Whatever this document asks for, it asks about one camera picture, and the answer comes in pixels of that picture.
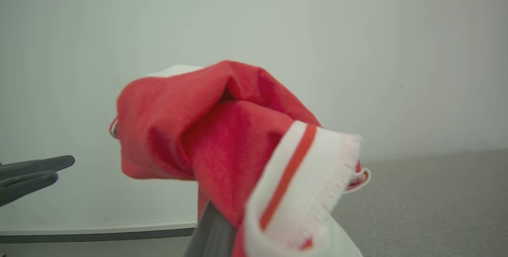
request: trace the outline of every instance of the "red stripe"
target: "red stripe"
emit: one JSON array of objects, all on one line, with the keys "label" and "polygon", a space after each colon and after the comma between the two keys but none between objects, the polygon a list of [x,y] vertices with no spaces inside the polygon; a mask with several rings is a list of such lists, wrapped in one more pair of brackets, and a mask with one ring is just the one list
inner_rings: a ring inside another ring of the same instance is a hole
[{"label": "red stripe", "polygon": [[275,189],[272,199],[270,200],[270,203],[268,203],[265,212],[263,212],[263,215],[261,216],[260,220],[261,230],[265,231],[268,224],[272,220],[272,217],[275,211],[277,210],[277,207],[281,203],[281,200],[283,199],[284,194],[287,191],[287,188],[289,187],[289,184],[291,183],[294,174],[298,170],[298,167],[302,163],[303,158],[305,158],[305,155],[310,149],[312,141],[314,141],[314,137],[316,136],[316,130],[317,127],[315,125],[307,125],[305,133],[303,133],[303,137],[300,140],[300,143],[296,147],[296,150],[294,151],[289,163],[287,164],[283,176],[281,177],[281,180],[279,181],[279,184]]},{"label": "red stripe", "polygon": [[307,239],[305,243],[300,247],[300,250],[305,251],[307,249],[311,249],[314,246],[314,242],[312,241],[312,238]]}]

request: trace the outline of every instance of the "fabric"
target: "fabric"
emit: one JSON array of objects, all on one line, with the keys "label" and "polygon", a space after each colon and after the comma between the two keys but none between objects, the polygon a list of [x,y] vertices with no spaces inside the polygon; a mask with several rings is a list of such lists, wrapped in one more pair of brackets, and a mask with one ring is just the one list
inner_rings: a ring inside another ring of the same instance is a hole
[{"label": "fabric", "polygon": [[359,137],[300,121],[276,147],[247,202],[248,256],[361,256],[330,216],[354,174]]},{"label": "fabric", "polygon": [[[295,121],[320,126],[265,70],[232,61],[135,80],[120,94],[117,112],[110,132],[121,143],[123,172],[198,181],[198,213],[210,199],[239,235],[245,203],[281,138]],[[349,190],[370,178],[358,169]],[[241,238],[237,243],[235,252],[243,252]]]}]

